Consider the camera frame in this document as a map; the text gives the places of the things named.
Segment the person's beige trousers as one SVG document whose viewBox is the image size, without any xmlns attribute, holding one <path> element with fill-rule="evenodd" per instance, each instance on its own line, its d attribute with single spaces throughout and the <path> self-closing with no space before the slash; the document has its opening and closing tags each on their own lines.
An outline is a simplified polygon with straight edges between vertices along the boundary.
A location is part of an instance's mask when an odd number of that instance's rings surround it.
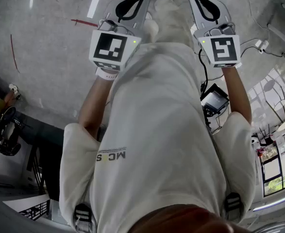
<svg viewBox="0 0 285 233">
<path fill-rule="evenodd" d="M 173 0 L 157 0 L 154 4 L 159 32 L 155 42 L 181 43 L 193 48 L 193 36 L 181 9 Z"/>
</svg>

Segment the person's white t-shirt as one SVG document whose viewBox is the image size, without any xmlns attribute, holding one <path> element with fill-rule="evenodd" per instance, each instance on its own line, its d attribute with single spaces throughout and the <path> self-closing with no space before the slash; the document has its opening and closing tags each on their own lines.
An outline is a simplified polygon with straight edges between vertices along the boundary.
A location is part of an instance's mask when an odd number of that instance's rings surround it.
<svg viewBox="0 0 285 233">
<path fill-rule="evenodd" d="M 181 43 L 140 47 L 111 92 L 101 142 L 80 124 L 65 127 L 59 207 L 74 229 L 77 206 L 90 212 L 88 231 L 127 233 L 142 217 L 177 204 L 225 215 L 230 192 L 240 216 L 255 194 L 251 125 L 232 111 L 220 131 L 205 125 L 194 51 Z"/>
</svg>

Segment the black device with screen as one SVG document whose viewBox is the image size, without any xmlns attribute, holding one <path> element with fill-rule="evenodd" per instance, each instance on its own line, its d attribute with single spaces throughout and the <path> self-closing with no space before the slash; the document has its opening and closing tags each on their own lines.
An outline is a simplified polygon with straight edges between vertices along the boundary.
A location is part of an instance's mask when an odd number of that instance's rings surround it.
<svg viewBox="0 0 285 233">
<path fill-rule="evenodd" d="M 204 93 L 201 105 L 204 115 L 212 117 L 220 114 L 221 110 L 229 104 L 228 95 L 215 83 Z"/>
</svg>

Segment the black floor equipment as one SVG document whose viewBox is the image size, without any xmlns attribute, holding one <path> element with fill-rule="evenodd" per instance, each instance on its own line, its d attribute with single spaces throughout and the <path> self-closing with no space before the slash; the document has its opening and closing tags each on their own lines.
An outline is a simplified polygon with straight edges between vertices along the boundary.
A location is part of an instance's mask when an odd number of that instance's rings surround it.
<svg viewBox="0 0 285 233">
<path fill-rule="evenodd" d="M 20 122 L 15 119 L 16 108 L 8 107 L 0 117 L 0 153 L 15 156 L 21 149 L 18 143 Z"/>
</svg>

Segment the white wristband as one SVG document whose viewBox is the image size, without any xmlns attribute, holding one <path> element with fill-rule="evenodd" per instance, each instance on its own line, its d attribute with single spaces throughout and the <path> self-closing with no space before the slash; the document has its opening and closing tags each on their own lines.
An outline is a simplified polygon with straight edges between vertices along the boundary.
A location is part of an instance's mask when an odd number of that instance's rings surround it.
<svg viewBox="0 0 285 233">
<path fill-rule="evenodd" d="M 115 73 L 110 73 L 107 71 L 104 71 L 102 68 L 98 67 L 96 69 L 96 73 L 97 76 L 99 76 L 100 78 L 107 80 L 107 81 L 114 81 L 117 76 L 118 76 L 118 72 Z"/>
</svg>

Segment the person's left forearm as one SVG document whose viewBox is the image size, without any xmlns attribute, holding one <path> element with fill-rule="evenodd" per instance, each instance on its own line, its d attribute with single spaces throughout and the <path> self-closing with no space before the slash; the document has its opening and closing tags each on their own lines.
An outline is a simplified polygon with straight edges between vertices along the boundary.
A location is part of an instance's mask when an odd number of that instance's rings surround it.
<svg viewBox="0 0 285 233">
<path fill-rule="evenodd" d="M 80 109 L 78 122 L 93 137 L 100 128 L 113 82 L 97 77 Z"/>
</svg>

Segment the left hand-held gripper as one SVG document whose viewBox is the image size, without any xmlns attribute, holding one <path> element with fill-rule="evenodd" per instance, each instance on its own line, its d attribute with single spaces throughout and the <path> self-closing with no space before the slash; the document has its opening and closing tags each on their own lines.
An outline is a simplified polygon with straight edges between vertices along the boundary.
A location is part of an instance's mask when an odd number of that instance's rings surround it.
<svg viewBox="0 0 285 233">
<path fill-rule="evenodd" d="M 150 0 L 112 0 L 92 32 L 89 60 L 96 67 L 123 71 L 138 50 Z"/>
</svg>

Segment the person's white shoe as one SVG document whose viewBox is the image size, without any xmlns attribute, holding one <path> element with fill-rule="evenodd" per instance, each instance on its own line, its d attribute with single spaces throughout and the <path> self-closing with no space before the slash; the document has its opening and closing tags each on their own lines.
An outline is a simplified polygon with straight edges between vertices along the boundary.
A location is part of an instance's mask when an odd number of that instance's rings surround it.
<svg viewBox="0 0 285 233">
<path fill-rule="evenodd" d="M 155 20 L 152 19 L 152 15 L 150 12 L 147 12 L 145 21 L 144 21 L 144 29 L 151 37 L 155 37 L 158 34 L 159 27 Z"/>
</svg>

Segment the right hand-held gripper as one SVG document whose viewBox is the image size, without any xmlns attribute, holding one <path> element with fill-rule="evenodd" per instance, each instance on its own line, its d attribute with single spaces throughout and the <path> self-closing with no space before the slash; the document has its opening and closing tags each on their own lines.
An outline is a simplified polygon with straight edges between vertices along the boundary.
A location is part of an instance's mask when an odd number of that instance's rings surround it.
<svg viewBox="0 0 285 233">
<path fill-rule="evenodd" d="M 197 41 L 213 68 L 240 63 L 240 40 L 226 6 L 219 0 L 189 0 L 196 23 Z"/>
</svg>

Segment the person's right forearm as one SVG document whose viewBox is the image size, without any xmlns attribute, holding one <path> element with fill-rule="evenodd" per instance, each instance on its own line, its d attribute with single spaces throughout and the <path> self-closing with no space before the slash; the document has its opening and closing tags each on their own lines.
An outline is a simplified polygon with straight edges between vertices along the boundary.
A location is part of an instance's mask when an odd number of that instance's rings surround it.
<svg viewBox="0 0 285 233">
<path fill-rule="evenodd" d="M 252 122 L 251 105 L 242 80 L 235 67 L 222 68 L 232 112 L 240 113 L 249 124 Z"/>
</svg>

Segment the black metal rack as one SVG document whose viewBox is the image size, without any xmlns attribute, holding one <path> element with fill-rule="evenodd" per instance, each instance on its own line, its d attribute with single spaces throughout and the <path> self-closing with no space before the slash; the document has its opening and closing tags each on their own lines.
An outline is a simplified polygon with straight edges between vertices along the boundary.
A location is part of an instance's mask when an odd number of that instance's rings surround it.
<svg viewBox="0 0 285 233">
<path fill-rule="evenodd" d="M 21 119 L 21 137 L 32 146 L 27 170 L 33 172 L 40 195 L 47 192 L 52 200 L 59 200 L 64 131 L 24 114 Z"/>
</svg>

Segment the black chair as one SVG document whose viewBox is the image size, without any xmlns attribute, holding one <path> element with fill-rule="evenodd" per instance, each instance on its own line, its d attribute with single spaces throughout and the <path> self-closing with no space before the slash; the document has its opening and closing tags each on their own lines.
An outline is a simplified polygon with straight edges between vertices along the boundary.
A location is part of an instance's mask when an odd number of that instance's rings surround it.
<svg viewBox="0 0 285 233">
<path fill-rule="evenodd" d="M 272 139 L 272 135 L 270 134 L 269 126 L 268 126 L 268 134 L 266 134 L 265 130 L 261 130 L 261 128 L 259 129 L 262 135 L 262 138 L 258 138 L 260 146 L 266 147 L 266 146 L 272 145 L 274 143 L 274 140 Z"/>
</svg>

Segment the red floor tape strip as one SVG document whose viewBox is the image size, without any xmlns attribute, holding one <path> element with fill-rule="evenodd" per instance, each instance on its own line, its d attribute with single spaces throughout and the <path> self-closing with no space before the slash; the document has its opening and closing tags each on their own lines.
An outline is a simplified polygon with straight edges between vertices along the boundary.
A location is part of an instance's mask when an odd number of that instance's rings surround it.
<svg viewBox="0 0 285 233">
<path fill-rule="evenodd" d="M 98 24 L 92 23 L 92 22 L 88 22 L 88 21 L 84 21 L 84 20 L 78 20 L 78 19 L 71 19 L 71 21 L 75 22 L 75 24 L 80 23 L 80 24 L 85 24 L 85 25 L 89 25 L 92 27 L 98 27 Z"/>
<path fill-rule="evenodd" d="M 15 57 L 15 52 L 14 52 L 14 45 L 13 45 L 12 34 L 10 34 L 10 42 L 11 42 L 11 50 L 12 50 L 12 56 L 13 56 L 13 60 L 14 60 L 14 65 L 15 65 L 15 68 L 16 68 L 18 74 L 20 74 L 20 71 L 18 70 L 18 67 L 17 67 L 17 62 L 16 62 L 16 57 Z"/>
</svg>

